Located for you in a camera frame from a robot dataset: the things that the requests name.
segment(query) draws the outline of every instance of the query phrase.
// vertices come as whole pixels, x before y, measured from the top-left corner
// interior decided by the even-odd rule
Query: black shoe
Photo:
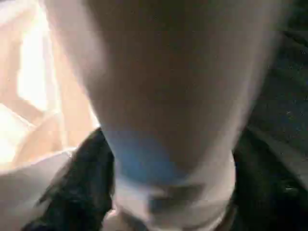
[[[100,129],[95,130],[59,171],[38,204],[44,214],[23,231],[99,231],[112,209],[114,157]]]

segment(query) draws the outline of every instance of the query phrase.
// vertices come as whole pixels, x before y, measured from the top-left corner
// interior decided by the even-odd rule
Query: dark fabric
[[[249,124],[308,154],[308,1],[293,5]]]
[[[242,225],[252,231],[308,230],[308,192],[265,142],[246,130],[234,158]]]
[[[114,157],[100,129],[74,153],[39,203],[50,204],[23,231],[99,231],[112,208]]]

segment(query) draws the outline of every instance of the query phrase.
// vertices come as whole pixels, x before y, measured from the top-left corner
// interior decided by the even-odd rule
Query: leg
[[[152,226],[214,229],[280,0],[58,2],[49,19],[115,154],[117,205]]]

